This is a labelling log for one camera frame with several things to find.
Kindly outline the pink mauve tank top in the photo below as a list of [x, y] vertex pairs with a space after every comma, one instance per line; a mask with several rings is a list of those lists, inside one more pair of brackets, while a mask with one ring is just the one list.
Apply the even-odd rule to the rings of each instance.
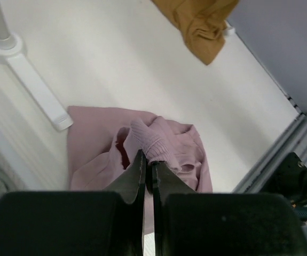
[[142, 150], [149, 163], [168, 168], [199, 193], [212, 192], [205, 149], [195, 126], [153, 113], [121, 108], [70, 106], [67, 138], [71, 190], [102, 190]]

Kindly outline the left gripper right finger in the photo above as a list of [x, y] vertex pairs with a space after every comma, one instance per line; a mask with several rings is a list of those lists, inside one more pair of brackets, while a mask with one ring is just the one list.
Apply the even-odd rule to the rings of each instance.
[[307, 255], [289, 203], [275, 194], [200, 194], [152, 166], [157, 255]]

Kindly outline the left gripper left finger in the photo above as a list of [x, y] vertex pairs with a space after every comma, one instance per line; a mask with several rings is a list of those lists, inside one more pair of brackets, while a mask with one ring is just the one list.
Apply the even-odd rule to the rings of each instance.
[[0, 255], [142, 255], [146, 159], [101, 191], [0, 198]]

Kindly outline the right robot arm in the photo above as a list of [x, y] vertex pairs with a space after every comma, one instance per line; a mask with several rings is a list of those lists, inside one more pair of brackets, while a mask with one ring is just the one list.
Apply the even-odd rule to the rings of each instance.
[[294, 206], [307, 205], [307, 166], [295, 153], [288, 154], [261, 192], [279, 194]]

